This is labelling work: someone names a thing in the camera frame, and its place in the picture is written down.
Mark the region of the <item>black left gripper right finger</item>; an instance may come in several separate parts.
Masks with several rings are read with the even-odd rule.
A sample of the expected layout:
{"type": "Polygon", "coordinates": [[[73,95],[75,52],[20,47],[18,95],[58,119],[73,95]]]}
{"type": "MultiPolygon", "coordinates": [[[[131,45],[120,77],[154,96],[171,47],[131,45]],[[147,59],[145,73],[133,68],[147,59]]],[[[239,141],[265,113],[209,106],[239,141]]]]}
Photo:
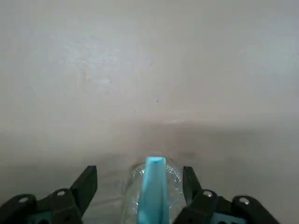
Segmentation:
{"type": "Polygon", "coordinates": [[[181,224],[278,224],[279,221],[255,198],[234,196],[229,201],[201,187],[192,167],[183,167],[186,206],[179,214],[181,224]]]}

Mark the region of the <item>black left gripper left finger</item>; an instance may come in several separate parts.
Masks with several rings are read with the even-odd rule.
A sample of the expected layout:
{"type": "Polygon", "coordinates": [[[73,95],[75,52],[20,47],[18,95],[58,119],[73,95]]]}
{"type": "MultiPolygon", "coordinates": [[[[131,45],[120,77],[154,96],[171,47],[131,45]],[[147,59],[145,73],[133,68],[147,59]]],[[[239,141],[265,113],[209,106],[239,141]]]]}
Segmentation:
{"type": "Polygon", "coordinates": [[[87,166],[69,188],[37,199],[19,194],[0,206],[2,224],[82,224],[97,191],[97,168],[87,166]]]}

